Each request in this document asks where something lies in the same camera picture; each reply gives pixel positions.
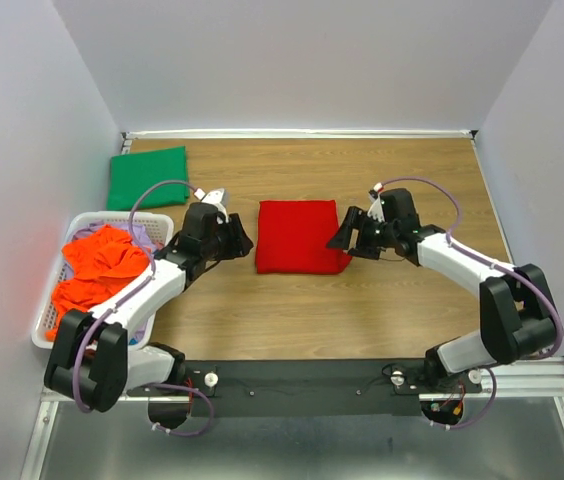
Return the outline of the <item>red t shirt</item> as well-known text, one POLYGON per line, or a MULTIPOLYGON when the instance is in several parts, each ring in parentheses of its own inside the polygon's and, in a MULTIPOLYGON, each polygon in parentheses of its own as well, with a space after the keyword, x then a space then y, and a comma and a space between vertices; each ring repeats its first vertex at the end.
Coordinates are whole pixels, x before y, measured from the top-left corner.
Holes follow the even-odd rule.
POLYGON ((337 275, 350 264, 328 241, 339 228, 334 200, 262 201, 255 253, 259 274, 337 275))

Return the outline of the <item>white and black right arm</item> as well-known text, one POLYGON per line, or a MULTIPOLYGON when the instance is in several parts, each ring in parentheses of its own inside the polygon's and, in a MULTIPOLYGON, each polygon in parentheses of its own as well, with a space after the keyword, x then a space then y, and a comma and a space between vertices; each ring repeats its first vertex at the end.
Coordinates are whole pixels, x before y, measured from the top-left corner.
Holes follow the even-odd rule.
POLYGON ((557 346, 563 331, 543 271, 489 259, 434 225, 421 223, 411 193, 376 187, 368 210, 351 206, 327 248, 379 259, 391 250, 474 295, 476 331, 430 348, 419 380, 442 392, 470 370, 508 365, 557 346))

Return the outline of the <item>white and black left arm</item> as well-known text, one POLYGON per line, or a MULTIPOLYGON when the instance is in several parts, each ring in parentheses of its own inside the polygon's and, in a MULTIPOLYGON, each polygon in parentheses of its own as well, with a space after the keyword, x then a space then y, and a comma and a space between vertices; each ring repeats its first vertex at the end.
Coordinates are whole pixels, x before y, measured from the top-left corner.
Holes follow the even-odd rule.
POLYGON ((195 202, 182 228, 151 256, 148 268, 121 292, 88 312, 71 310, 61 322, 44 385, 82 410, 106 412, 128 390, 152 385, 163 395, 185 382, 185 356, 158 343, 132 350, 136 330, 222 261, 253 247, 240 216, 218 204, 195 202))

